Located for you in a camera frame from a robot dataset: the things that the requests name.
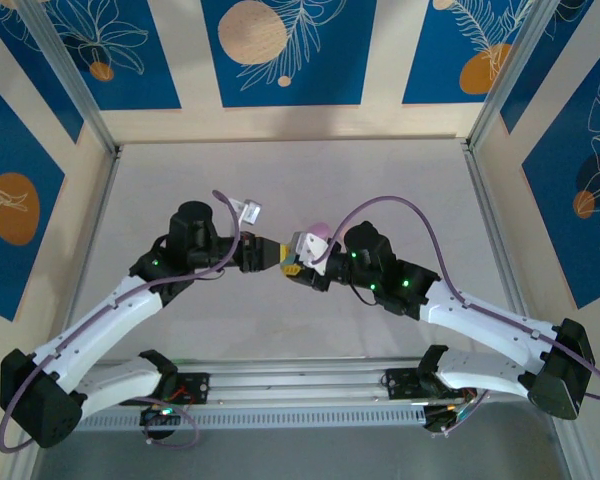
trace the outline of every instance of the pink object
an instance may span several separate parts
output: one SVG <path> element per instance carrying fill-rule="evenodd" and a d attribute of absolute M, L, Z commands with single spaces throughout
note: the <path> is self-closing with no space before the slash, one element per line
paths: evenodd
<path fill-rule="evenodd" d="M 327 240 L 331 237 L 331 228 L 324 222 L 314 223 L 307 229 L 307 232 L 312 233 L 323 240 Z"/>

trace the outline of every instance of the wall mural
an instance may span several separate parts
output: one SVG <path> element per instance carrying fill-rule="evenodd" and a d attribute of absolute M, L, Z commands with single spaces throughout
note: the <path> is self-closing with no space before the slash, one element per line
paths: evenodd
<path fill-rule="evenodd" d="M 581 308 L 600 298 L 600 59 L 523 169 Z"/>
<path fill-rule="evenodd" d="M 594 0 L 562 0 L 505 101 L 500 115 L 511 133 Z"/>
<path fill-rule="evenodd" d="M 534 0 L 431 0 L 403 103 L 482 102 Z"/>
<path fill-rule="evenodd" d="M 147 0 L 38 1 L 102 110 L 180 108 Z M 0 7 L 3 29 L 39 62 L 11 0 Z"/>
<path fill-rule="evenodd" d="M 75 143 L 84 120 L 13 9 L 11 0 L 0 0 L 0 39 Z"/>
<path fill-rule="evenodd" d="M 13 320 L 64 173 L 0 96 L 0 316 Z"/>
<path fill-rule="evenodd" d="M 223 106 L 359 104 L 375 7 L 202 0 Z"/>

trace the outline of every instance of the black end cap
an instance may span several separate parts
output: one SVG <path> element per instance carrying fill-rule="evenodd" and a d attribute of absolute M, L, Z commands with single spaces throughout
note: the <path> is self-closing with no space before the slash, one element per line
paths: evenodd
<path fill-rule="evenodd" d="M 556 341 L 595 365 L 587 333 L 568 318 L 558 329 Z M 520 383 L 529 389 L 529 401 L 542 411 L 564 420 L 578 418 L 591 372 L 562 350 L 552 347 L 538 375 L 526 373 Z"/>
<path fill-rule="evenodd" d="M 36 368 L 20 350 L 9 353 L 0 364 L 0 407 L 6 411 L 16 391 Z M 82 418 L 84 396 L 68 394 L 45 372 L 40 372 L 16 405 L 12 418 L 42 448 L 57 445 Z"/>

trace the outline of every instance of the orange circle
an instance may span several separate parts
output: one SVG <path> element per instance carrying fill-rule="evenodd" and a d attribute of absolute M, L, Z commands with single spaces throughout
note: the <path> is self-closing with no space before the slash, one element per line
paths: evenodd
<path fill-rule="evenodd" d="M 113 69 L 102 62 L 93 62 L 89 67 L 89 73 L 101 82 L 110 82 L 113 80 Z"/>
<path fill-rule="evenodd" d="M 489 50 L 478 53 L 469 60 L 460 74 L 460 88 L 462 91 L 469 95 L 482 95 L 491 90 L 496 79 L 495 74 L 502 68 L 510 50 L 511 45 L 501 43 L 494 45 Z"/>
<path fill-rule="evenodd" d="M 9 206 L 5 194 L 10 198 L 22 197 L 17 201 L 20 208 Z M 0 238 L 18 247 L 29 243 L 40 220 L 40 200 L 36 187 L 24 175 L 3 173 L 0 175 Z"/>
<path fill-rule="evenodd" d="M 576 198 L 573 200 L 573 210 L 576 212 L 576 215 L 582 219 L 589 218 L 593 215 L 595 207 L 596 201 L 593 198 L 593 194 L 586 190 L 578 192 Z"/>

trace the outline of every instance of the beige circle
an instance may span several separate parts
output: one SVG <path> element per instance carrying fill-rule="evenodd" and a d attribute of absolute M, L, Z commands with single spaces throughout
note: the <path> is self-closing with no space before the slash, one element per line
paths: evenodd
<path fill-rule="evenodd" d="M 291 78 L 287 77 L 286 75 L 283 75 L 278 79 L 278 85 L 280 85 L 281 87 L 288 87 L 289 85 L 291 85 Z"/>
<path fill-rule="evenodd" d="M 433 0 L 432 3 L 436 10 L 446 10 L 455 3 L 455 0 Z"/>
<path fill-rule="evenodd" d="M 49 0 L 38 0 L 38 3 L 48 2 Z M 11 10 L 15 10 L 16 6 L 13 3 L 13 0 L 0 0 L 0 5 L 3 5 Z"/>
<path fill-rule="evenodd" d="M 231 60 L 257 65 L 276 58 L 287 46 L 287 29 L 271 7 L 245 0 L 236 3 L 218 23 L 220 45 Z"/>

